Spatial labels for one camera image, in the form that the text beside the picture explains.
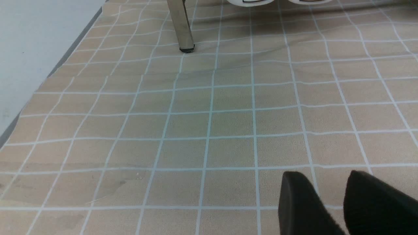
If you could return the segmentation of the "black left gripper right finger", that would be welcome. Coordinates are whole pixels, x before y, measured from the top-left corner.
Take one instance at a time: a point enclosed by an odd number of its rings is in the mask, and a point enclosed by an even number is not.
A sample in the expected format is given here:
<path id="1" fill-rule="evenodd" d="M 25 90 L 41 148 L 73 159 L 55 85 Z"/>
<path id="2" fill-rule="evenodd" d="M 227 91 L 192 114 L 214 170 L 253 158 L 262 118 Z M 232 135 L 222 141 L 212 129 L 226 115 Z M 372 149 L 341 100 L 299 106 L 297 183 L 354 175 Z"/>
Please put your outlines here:
<path id="1" fill-rule="evenodd" d="M 351 171 L 343 212 L 351 235 L 418 233 L 417 200 L 364 171 Z"/>

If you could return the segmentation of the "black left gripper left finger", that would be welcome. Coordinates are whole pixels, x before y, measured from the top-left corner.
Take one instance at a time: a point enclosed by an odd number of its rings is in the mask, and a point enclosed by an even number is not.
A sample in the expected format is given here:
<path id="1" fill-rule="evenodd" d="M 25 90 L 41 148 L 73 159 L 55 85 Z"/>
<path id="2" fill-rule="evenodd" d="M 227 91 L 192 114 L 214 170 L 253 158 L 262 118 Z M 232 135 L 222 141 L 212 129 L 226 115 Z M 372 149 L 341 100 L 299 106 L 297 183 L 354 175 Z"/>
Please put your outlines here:
<path id="1" fill-rule="evenodd" d="M 282 175 L 278 203 L 281 235 L 344 235 L 314 187 L 301 172 Z"/>

